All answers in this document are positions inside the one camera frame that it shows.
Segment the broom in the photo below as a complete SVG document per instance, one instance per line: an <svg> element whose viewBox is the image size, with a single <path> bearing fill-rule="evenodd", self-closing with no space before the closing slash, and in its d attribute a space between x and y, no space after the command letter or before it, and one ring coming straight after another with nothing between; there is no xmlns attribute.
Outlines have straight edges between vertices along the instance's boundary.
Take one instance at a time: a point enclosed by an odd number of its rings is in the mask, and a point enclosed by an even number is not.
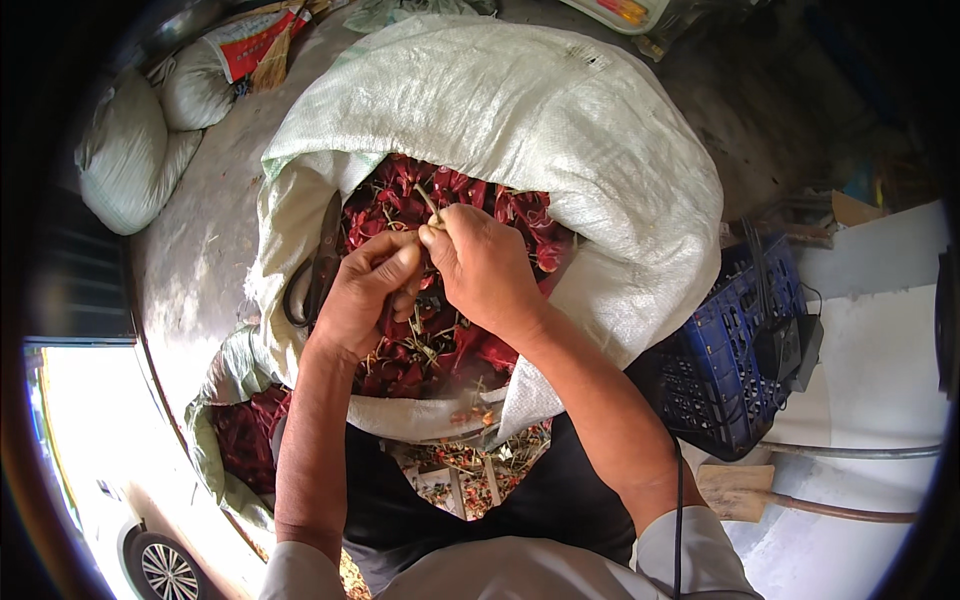
<svg viewBox="0 0 960 600"><path fill-rule="evenodd" d="M253 70L253 89L257 91L269 91L283 83L287 78L287 53L290 52L290 33L300 18L300 13L306 8L306 2L300 5L297 14L292 21L287 23L280 35L274 39L270 45L267 54L257 64Z"/></svg>

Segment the shovel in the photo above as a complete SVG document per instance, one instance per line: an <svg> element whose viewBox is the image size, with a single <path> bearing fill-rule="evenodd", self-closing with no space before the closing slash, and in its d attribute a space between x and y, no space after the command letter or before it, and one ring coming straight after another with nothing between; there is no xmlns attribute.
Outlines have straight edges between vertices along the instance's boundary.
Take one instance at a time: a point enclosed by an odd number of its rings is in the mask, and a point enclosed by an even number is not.
<svg viewBox="0 0 960 600"><path fill-rule="evenodd" d="M759 523L767 503L816 515L836 516L870 523L911 523L916 513L860 511L800 500L771 491L774 466L725 467L702 465L697 470L697 488L720 520Z"/></svg>

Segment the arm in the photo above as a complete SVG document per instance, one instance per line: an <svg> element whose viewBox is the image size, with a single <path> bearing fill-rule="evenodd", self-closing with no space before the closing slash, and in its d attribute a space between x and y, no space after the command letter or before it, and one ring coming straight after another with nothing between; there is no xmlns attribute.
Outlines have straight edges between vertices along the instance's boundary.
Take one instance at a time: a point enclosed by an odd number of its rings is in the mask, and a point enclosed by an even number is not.
<svg viewBox="0 0 960 600"><path fill-rule="evenodd" d="M638 532L676 509L673 441L627 376L543 298L519 231L463 204L441 216L445 230L424 226L420 240L444 276L447 299L543 373ZM706 506L686 465L684 504Z"/></svg>
<svg viewBox="0 0 960 600"><path fill-rule="evenodd" d="M379 266L378 261L386 258ZM394 318L413 314L420 247L410 232L377 235L344 259L300 358L276 469L276 541L301 541L340 563L347 519L344 435L357 364L380 341L386 298Z"/></svg>

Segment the tire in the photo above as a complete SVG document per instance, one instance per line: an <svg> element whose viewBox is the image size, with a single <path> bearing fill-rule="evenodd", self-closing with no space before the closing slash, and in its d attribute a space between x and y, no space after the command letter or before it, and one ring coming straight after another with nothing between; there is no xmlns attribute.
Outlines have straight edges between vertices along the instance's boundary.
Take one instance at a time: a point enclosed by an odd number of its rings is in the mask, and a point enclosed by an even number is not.
<svg viewBox="0 0 960 600"><path fill-rule="evenodd" d="M124 563L134 591L143 600L205 600L207 596L209 582L197 562L183 546L161 534L138 534L127 548Z"/></svg>

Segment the white woven sack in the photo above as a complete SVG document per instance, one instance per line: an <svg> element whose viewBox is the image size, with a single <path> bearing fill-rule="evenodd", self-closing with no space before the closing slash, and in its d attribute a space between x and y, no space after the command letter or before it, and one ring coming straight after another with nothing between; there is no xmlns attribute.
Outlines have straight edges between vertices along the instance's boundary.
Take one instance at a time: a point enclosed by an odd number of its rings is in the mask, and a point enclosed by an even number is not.
<svg viewBox="0 0 960 600"><path fill-rule="evenodd" d="M549 192L550 216L588 240L550 301L620 368L679 327L719 271L716 170L642 62L570 32L411 18L347 49L264 152L248 293L288 385L305 332L284 317L283 287L316 248L333 191L351 191L391 152ZM563 410L522 356L496 393L506 395L499 440ZM463 432L449 408L354 396L348 418L377 435L427 440Z"/></svg>
<svg viewBox="0 0 960 600"><path fill-rule="evenodd" d="M160 86L160 106L172 132L190 132L216 125L233 108L233 86L220 59L201 38L178 52L172 71Z"/></svg>
<svg viewBox="0 0 960 600"><path fill-rule="evenodd" d="M137 233L167 203L202 138L168 134L147 80L133 70L121 73L74 152L84 204L112 231Z"/></svg>

